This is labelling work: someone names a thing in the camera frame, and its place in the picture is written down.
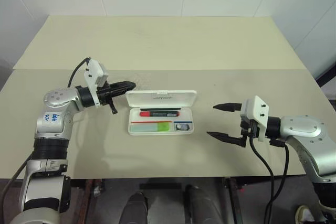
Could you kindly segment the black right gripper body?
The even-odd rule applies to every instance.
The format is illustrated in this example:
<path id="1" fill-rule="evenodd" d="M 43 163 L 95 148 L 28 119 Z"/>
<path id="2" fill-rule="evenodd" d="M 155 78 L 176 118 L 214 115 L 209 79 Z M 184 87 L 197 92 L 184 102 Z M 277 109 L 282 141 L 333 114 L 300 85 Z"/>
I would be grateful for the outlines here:
<path id="1" fill-rule="evenodd" d="M 250 120 L 246 122 L 241 120 L 241 138 L 240 138 L 240 146 L 246 147 L 246 143 L 248 139 L 255 139 L 259 137 L 259 126 L 257 121 Z"/>

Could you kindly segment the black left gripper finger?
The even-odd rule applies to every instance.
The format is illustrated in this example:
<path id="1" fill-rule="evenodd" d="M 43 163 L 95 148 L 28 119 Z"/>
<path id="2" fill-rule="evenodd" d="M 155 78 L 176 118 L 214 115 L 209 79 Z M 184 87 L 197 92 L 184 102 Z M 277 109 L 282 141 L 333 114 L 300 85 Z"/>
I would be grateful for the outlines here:
<path id="1" fill-rule="evenodd" d="M 133 90 L 136 84 L 131 81 L 120 81 L 116 83 L 109 84 L 112 90 Z"/>
<path id="2" fill-rule="evenodd" d="M 131 86 L 114 87 L 111 89 L 111 96 L 117 97 L 120 95 L 124 95 L 127 91 L 131 91 L 133 89 L 134 87 Z"/>

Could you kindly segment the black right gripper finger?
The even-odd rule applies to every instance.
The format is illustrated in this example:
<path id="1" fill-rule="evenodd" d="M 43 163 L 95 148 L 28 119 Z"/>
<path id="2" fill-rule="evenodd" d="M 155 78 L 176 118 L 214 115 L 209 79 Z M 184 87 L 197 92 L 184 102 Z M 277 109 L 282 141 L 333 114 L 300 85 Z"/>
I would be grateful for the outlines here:
<path id="1" fill-rule="evenodd" d="M 220 133 L 220 132 L 207 132 L 207 134 L 216 138 L 217 140 L 221 142 L 241 146 L 241 138 L 231 137 L 226 133 Z"/>
<path id="2" fill-rule="evenodd" d="M 241 103 L 222 103 L 222 104 L 217 104 L 213 106 L 214 109 L 218 109 L 221 111 L 227 111 L 227 112 L 240 111 L 241 107 L 242 107 Z"/>

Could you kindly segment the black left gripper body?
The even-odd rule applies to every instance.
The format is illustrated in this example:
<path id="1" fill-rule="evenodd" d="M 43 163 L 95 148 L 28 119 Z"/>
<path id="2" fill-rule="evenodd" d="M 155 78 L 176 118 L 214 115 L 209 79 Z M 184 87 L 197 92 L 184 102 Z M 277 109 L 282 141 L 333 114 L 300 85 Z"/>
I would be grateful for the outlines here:
<path id="1" fill-rule="evenodd" d="M 97 96 L 101 105 L 109 105 L 112 111 L 112 114 L 117 114 L 117 109 L 113 103 L 113 92 L 117 86 L 115 84 L 109 84 L 105 82 L 102 87 L 97 87 Z"/>

